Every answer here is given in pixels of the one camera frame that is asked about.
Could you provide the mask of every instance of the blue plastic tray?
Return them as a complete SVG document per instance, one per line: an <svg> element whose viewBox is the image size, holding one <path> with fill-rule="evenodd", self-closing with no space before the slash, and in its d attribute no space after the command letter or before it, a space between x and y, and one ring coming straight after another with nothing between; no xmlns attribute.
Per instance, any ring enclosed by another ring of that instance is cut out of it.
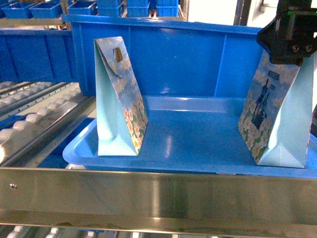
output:
<svg viewBox="0 0 317 238"><path fill-rule="evenodd" d="M34 6L36 3L32 2L16 2L8 6L2 7L5 15L9 19L27 19L32 18L32 13L29 8Z"/></svg>
<svg viewBox="0 0 317 238"><path fill-rule="evenodd" d="M52 1L39 3L30 11L34 18L58 18L62 14L61 5Z"/></svg>
<svg viewBox="0 0 317 238"><path fill-rule="evenodd" d="M77 1L69 6L68 11L70 14L78 15L96 15L97 3L95 1Z"/></svg>
<svg viewBox="0 0 317 238"><path fill-rule="evenodd" d="M158 16L178 16L177 6L157 6Z"/></svg>
<svg viewBox="0 0 317 238"><path fill-rule="evenodd" d="M307 169L256 165L237 129L244 99L144 99L149 124L139 156L98 157L94 120L68 144L63 152L64 159L88 169L114 171L317 178L317 140L313 136Z"/></svg>

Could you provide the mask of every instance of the gift bag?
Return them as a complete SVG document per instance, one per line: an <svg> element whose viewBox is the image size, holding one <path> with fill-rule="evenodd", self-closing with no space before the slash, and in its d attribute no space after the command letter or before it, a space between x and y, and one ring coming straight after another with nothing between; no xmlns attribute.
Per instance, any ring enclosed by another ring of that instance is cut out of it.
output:
<svg viewBox="0 0 317 238"><path fill-rule="evenodd" d="M316 54L301 67L263 52L238 129L258 165L304 168L316 105Z"/></svg>
<svg viewBox="0 0 317 238"><path fill-rule="evenodd" d="M95 40L98 155L138 155L148 118L122 37Z"/></svg>

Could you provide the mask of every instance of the shelf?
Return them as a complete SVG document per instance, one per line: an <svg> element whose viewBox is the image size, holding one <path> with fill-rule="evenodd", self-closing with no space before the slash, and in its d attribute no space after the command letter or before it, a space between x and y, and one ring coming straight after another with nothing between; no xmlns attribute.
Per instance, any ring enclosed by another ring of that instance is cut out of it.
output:
<svg viewBox="0 0 317 238"><path fill-rule="evenodd" d="M13 26L58 26L64 24L60 18L57 19L0 19L0 27Z"/></svg>

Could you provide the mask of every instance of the stacked blue bin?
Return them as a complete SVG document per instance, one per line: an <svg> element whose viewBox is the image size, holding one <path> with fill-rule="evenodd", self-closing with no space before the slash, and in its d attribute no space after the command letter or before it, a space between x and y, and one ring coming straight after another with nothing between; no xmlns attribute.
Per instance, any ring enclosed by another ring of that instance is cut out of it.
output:
<svg viewBox="0 0 317 238"><path fill-rule="evenodd" d="M178 0L157 0L158 16L178 16Z"/></svg>
<svg viewBox="0 0 317 238"><path fill-rule="evenodd" d="M33 17L29 8L34 5L36 5L36 3L16 2L2 7L1 10L8 19L28 19Z"/></svg>
<svg viewBox="0 0 317 238"><path fill-rule="evenodd" d="M97 4L95 1L77 1L68 8L69 14L96 15Z"/></svg>
<svg viewBox="0 0 317 238"><path fill-rule="evenodd" d="M60 3L54 1L42 2L30 7L34 18L58 18L62 14Z"/></svg>
<svg viewBox="0 0 317 238"><path fill-rule="evenodd" d="M99 16L120 17L124 13L123 0L97 0Z"/></svg>
<svg viewBox="0 0 317 238"><path fill-rule="evenodd" d="M0 18L5 17L5 13L2 8L8 6L10 3L12 2L9 2L8 0L0 0Z"/></svg>
<svg viewBox="0 0 317 238"><path fill-rule="evenodd" d="M149 16L149 0L127 0L129 17Z"/></svg>

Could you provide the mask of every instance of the printed illustration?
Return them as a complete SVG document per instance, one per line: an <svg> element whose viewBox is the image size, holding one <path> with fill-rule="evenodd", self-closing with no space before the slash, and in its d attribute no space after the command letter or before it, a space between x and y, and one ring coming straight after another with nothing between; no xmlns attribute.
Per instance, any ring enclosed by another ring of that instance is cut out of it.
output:
<svg viewBox="0 0 317 238"><path fill-rule="evenodd" d="M238 123L256 162L267 149L277 114L299 69L296 65L271 64L269 55L262 54Z"/></svg>

